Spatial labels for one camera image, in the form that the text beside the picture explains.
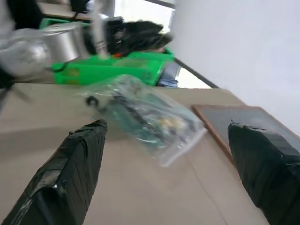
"wooden board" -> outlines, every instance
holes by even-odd
[[[300,152],[300,138],[261,107],[247,105],[194,105],[195,114],[205,123],[223,152],[234,164],[227,128],[231,122],[259,127],[280,134]]]

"plastic bag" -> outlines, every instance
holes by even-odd
[[[191,111],[133,76],[93,84],[80,94],[99,118],[106,115],[118,121],[163,167],[187,152],[206,132]]]

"green container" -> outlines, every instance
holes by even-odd
[[[66,20],[46,18],[41,22],[39,28],[67,22]],[[173,54],[167,48],[165,53],[132,52],[121,59],[111,56],[107,60],[102,60],[94,55],[87,60],[76,60],[68,63],[64,71],[54,73],[54,79],[59,84],[89,85],[107,78],[127,74],[138,77],[149,86],[155,86],[165,63],[172,60]],[[57,70],[62,66],[62,63],[54,63],[52,68]]]

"black cloth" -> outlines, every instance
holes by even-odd
[[[38,29],[44,14],[35,0],[7,0],[8,9],[15,21],[15,29]]]

